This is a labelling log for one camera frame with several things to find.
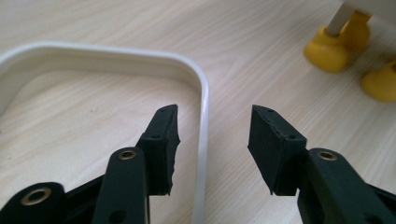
wood grain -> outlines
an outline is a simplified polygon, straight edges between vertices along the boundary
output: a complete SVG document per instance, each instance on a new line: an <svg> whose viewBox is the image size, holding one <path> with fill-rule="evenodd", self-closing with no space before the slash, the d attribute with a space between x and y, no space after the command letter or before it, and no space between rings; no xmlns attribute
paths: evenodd
<svg viewBox="0 0 396 224"><path fill-rule="evenodd" d="M248 153L251 106L272 107L308 138L342 153L363 179L396 193L396 104L361 76L396 54L396 29L375 15L365 51L339 75L303 57L333 0L1 1L0 53L57 40L184 54L210 83L205 223L301 223L296 197L269 194ZM199 95L183 83L57 71L35 79L0 118L0 205L40 181L73 189L134 146L155 109L179 104L181 145L170 197L151 198L153 223L189 223Z"/></svg>

white plastic handle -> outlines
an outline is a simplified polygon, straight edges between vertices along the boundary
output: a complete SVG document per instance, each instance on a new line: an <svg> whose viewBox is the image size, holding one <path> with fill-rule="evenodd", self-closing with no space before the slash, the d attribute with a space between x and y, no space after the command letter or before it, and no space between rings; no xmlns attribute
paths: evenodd
<svg viewBox="0 0 396 224"><path fill-rule="evenodd" d="M184 56L143 49L41 42L0 56L0 116L30 80L48 71L76 69L181 79L201 93L198 162L192 224L204 223L209 86L201 68Z"/></svg>

yellow rubber foot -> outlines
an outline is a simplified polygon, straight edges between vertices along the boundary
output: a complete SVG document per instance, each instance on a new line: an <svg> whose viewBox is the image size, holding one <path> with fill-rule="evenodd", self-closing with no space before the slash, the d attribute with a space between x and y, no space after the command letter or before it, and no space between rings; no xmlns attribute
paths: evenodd
<svg viewBox="0 0 396 224"><path fill-rule="evenodd" d="M304 55L315 66L331 73L338 73L347 65L349 52L340 36L331 36L321 27L305 46Z"/></svg>
<svg viewBox="0 0 396 224"><path fill-rule="evenodd" d="M364 49L370 38L367 22L371 16L356 11L340 32L344 45L351 50Z"/></svg>
<svg viewBox="0 0 396 224"><path fill-rule="evenodd" d="M396 60L365 75L361 80L361 85L376 100L396 101Z"/></svg>

